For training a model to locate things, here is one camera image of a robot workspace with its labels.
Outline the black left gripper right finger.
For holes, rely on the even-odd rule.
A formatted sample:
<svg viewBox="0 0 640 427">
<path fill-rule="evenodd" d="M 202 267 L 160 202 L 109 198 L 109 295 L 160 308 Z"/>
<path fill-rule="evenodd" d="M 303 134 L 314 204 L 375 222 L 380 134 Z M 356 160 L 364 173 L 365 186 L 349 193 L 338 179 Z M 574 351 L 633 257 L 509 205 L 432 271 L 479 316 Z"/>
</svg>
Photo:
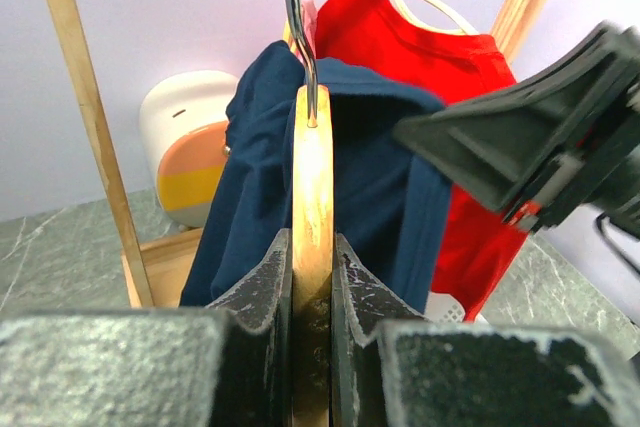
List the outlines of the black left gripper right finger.
<svg viewBox="0 0 640 427">
<path fill-rule="evenodd" d="M 334 426 L 635 426 L 639 381 L 575 329 L 432 323 L 343 236 L 332 277 Z"/>
</svg>

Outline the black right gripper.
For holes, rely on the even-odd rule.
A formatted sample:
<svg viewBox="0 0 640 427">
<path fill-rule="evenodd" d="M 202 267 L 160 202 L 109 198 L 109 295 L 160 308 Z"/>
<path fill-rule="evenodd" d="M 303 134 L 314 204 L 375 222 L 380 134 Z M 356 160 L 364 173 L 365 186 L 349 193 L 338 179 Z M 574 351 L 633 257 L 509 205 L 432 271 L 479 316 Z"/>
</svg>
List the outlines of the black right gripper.
<svg viewBox="0 0 640 427">
<path fill-rule="evenodd" d="M 427 115 L 394 138 L 524 231 L 577 207 L 639 234 L 639 31 L 598 24 L 517 84 Z"/>
</svg>

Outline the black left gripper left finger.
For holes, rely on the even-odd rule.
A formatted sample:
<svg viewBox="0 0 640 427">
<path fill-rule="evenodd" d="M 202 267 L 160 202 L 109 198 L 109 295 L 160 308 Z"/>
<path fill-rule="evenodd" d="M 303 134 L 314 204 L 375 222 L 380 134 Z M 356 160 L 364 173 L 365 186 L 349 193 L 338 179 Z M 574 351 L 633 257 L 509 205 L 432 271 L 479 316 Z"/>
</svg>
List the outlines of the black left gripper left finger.
<svg viewBox="0 0 640 427">
<path fill-rule="evenodd" d="M 5 426 L 287 426 L 291 233 L 205 308 L 1 323 Z"/>
</svg>

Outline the navy blue t shirt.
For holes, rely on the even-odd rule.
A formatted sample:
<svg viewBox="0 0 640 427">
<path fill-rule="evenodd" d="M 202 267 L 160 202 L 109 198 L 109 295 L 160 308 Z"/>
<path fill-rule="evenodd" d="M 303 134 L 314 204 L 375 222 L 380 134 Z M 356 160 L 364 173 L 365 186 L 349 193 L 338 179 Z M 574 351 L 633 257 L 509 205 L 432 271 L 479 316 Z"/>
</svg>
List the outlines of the navy blue t shirt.
<svg viewBox="0 0 640 427">
<path fill-rule="evenodd" d="M 445 230 L 450 182 L 396 142 L 393 127 L 441 102 L 374 71 L 325 58 L 330 93 L 335 227 L 364 266 L 417 311 L 426 306 Z M 263 258 L 291 224 L 295 98 L 301 62 L 286 43 L 267 46 L 227 106 L 230 149 L 180 302 L 205 306 Z"/>
</svg>

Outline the wooden hanger with metal hook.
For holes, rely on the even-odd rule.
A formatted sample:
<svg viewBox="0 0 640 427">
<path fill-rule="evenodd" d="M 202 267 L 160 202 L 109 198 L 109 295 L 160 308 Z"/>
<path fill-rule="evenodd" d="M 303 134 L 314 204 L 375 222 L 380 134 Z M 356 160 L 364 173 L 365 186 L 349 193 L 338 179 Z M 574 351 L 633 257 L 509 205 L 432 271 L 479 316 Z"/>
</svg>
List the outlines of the wooden hanger with metal hook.
<svg viewBox="0 0 640 427">
<path fill-rule="evenodd" d="M 285 0 L 305 84 L 296 96 L 292 161 L 292 424 L 330 424 L 334 171 L 330 96 L 318 82 L 301 0 Z"/>
</svg>

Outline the red t shirt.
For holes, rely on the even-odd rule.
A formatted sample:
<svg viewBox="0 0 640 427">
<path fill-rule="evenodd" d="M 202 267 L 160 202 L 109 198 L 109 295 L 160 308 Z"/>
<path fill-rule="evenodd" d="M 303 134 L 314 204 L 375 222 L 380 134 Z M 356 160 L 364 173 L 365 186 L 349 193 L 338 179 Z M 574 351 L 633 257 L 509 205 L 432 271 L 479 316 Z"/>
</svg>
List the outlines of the red t shirt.
<svg viewBox="0 0 640 427">
<path fill-rule="evenodd" d="M 391 0 L 327 0 L 315 35 L 318 57 L 363 66 L 453 104 L 514 84 L 488 34 L 437 33 L 407 20 Z M 452 190 L 431 291 L 476 319 L 526 240 L 459 186 Z"/>
</svg>

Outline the pink t shirt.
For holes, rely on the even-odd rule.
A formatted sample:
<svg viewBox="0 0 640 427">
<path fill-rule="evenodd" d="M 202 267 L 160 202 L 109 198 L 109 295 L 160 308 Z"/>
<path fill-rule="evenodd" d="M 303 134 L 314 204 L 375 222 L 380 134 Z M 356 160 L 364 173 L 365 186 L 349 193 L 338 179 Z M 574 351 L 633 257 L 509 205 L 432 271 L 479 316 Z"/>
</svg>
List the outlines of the pink t shirt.
<svg viewBox="0 0 640 427">
<path fill-rule="evenodd" d="M 313 55 L 316 55 L 315 36 L 316 36 L 316 30 L 317 30 L 318 11 L 317 11 L 314 0 L 302 0 L 301 8 L 302 8 L 302 23 L 303 23 L 304 33 L 307 41 L 309 42 Z M 299 51 L 298 47 L 296 46 L 288 21 L 286 21 L 284 24 L 282 40 L 287 43 L 290 51 L 300 61 L 303 61 L 303 56 Z"/>
</svg>

